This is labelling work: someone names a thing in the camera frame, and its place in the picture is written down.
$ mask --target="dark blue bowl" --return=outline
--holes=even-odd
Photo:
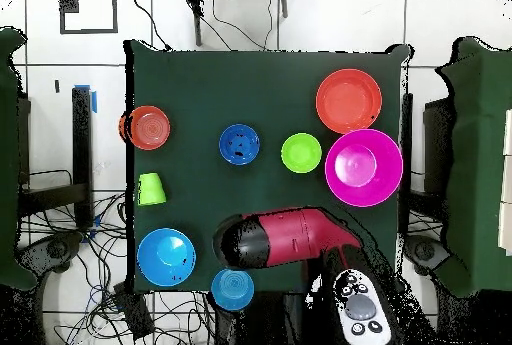
[[[186,280],[196,263],[190,239],[174,229],[156,229],[142,240],[137,251],[142,274],[158,286],[173,286]]]
[[[233,124],[222,132],[219,150],[226,161],[241,166],[256,158],[260,150],[260,140],[251,127]]]

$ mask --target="lime green bowl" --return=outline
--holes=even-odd
[[[309,133],[296,133],[284,141],[281,159],[294,173],[309,173],[322,158],[320,142]]]

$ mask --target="green cup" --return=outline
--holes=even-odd
[[[162,204],[165,192],[158,173],[144,173],[139,176],[139,205]]]
[[[290,136],[281,148],[284,165],[294,173],[309,173],[322,158],[322,147],[309,133]]]

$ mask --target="blue bowl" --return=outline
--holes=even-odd
[[[212,282],[215,302],[228,311],[246,307],[254,295],[254,282],[243,270],[221,270]]]
[[[251,127],[233,124],[222,132],[219,149],[226,161],[241,166],[256,158],[260,150],[260,140]]]
[[[186,280],[196,264],[190,239],[174,229],[156,229],[142,240],[137,251],[142,274],[158,286],[174,286]]]

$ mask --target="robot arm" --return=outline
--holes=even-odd
[[[323,257],[323,295],[333,336],[340,335],[349,345],[394,342],[398,325],[359,238],[326,210],[233,216],[219,226],[213,245],[221,262],[239,269]]]

